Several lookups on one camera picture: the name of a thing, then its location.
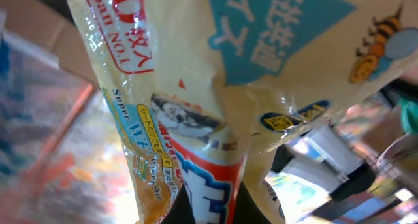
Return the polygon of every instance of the red triangle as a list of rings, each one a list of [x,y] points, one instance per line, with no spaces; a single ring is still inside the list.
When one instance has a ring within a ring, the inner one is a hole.
[[[180,79],[180,82],[178,83],[178,87],[182,89],[186,89],[182,79]]]

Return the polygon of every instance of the bee illustration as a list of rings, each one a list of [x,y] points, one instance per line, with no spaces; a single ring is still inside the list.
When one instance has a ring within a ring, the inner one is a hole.
[[[387,71],[392,62],[411,55],[418,48],[418,30],[416,28],[403,29],[400,21],[404,6],[400,5],[396,14],[386,17],[383,21],[373,18],[375,31],[368,30],[373,42],[363,38],[362,44],[368,47],[367,54],[356,49],[356,64],[353,67],[350,83],[374,80]]]

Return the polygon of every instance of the cardboard box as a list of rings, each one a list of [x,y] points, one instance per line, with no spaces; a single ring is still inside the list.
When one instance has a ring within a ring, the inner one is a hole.
[[[61,69],[97,83],[83,40],[75,26],[38,0],[0,0],[7,30],[59,58]]]

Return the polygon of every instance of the green object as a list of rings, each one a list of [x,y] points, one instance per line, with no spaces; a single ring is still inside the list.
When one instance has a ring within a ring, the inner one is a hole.
[[[418,103],[406,99],[400,99],[402,107],[400,119],[405,133],[418,134]]]

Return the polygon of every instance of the blue circle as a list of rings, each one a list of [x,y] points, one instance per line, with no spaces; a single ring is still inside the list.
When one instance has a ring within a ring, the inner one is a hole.
[[[386,44],[385,56],[398,60],[408,57],[418,49],[418,29],[408,28],[394,34]]]

